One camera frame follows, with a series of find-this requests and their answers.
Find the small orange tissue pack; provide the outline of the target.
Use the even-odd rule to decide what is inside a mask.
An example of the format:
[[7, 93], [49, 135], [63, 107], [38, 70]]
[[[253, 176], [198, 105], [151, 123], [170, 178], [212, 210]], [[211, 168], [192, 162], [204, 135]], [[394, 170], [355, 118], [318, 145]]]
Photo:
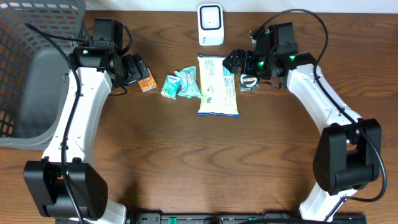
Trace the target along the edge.
[[157, 83], [156, 83], [155, 78], [153, 77], [150, 70], [148, 70], [148, 72], [149, 72], [149, 76], [138, 82], [143, 93], [145, 93], [149, 90], [153, 90], [154, 88], [157, 88]]

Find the black round-label box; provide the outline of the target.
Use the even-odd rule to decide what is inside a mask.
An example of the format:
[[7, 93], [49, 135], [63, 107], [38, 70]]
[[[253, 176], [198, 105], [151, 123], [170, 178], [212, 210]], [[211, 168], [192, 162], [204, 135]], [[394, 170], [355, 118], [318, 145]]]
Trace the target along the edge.
[[240, 74], [239, 75], [239, 87], [240, 91], [251, 91], [259, 89], [259, 80], [250, 75]]

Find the small teal tissue pack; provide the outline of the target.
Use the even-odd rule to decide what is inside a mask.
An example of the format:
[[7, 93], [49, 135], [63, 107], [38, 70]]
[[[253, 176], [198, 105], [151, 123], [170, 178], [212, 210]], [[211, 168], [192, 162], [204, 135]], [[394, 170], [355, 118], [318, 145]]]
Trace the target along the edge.
[[167, 75], [161, 90], [161, 95], [173, 100], [177, 99], [177, 92], [181, 84], [181, 78], [174, 75]]

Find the teal snack packet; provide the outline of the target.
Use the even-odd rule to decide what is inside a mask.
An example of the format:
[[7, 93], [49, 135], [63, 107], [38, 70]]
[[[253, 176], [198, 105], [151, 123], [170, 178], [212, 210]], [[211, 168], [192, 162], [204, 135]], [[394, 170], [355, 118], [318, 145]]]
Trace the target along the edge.
[[181, 71], [174, 71], [175, 75], [181, 78], [181, 90], [178, 96], [186, 98], [201, 98], [201, 91], [197, 84], [197, 68], [196, 66], [186, 67]]

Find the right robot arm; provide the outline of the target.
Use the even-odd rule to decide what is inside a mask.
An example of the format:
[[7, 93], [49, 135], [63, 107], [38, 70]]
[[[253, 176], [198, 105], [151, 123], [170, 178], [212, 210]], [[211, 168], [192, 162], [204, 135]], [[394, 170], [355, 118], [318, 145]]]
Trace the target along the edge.
[[375, 119], [363, 119], [344, 103], [310, 53], [234, 50], [223, 66], [258, 79], [277, 77], [316, 124], [320, 132], [313, 159], [316, 184], [298, 208], [301, 219], [332, 222], [347, 200], [371, 203], [384, 196], [387, 177], [381, 125]]

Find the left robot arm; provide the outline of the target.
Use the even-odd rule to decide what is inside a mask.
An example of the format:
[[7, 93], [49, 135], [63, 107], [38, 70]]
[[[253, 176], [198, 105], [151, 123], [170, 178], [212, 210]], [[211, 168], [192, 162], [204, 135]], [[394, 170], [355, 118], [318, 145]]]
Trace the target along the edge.
[[53, 139], [39, 161], [27, 161], [24, 180], [43, 217], [57, 223], [128, 223], [127, 208], [108, 197], [95, 171], [94, 140], [104, 103], [115, 88], [149, 76], [140, 54], [110, 47], [76, 47], [69, 55], [67, 97]]

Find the white barcode scanner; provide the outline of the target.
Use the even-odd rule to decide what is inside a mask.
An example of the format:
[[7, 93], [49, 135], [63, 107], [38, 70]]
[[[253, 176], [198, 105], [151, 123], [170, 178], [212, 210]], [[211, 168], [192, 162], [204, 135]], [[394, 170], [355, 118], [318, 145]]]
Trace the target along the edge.
[[202, 4], [197, 9], [198, 42], [216, 46], [224, 42], [223, 8], [219, 4]]

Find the grey plastic mesh basket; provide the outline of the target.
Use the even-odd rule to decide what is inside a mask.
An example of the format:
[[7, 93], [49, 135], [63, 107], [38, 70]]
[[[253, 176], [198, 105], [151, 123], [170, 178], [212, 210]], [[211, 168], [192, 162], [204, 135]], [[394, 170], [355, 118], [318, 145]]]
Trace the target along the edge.
[[70, 54], [89, 38], [84, 0], [1, 0], [1, 146], [43, 151], [68, 91], [66, 61], [38, 33]]

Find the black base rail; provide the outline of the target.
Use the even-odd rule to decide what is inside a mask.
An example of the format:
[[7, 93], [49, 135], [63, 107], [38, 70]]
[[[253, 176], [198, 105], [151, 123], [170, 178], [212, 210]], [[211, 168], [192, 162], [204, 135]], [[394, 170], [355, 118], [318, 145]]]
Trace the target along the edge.
[[277, 220], [277, 223], [287, 223], [287, 220], [297, 221], [299, 218], [288, 213], [263, 213], [262, 215], [162, 215], [159, 213], [140, 213], [131, 215], [126, 223], [133, 224], [238, 224], [238, 223], [271, 223], [269, 220]]

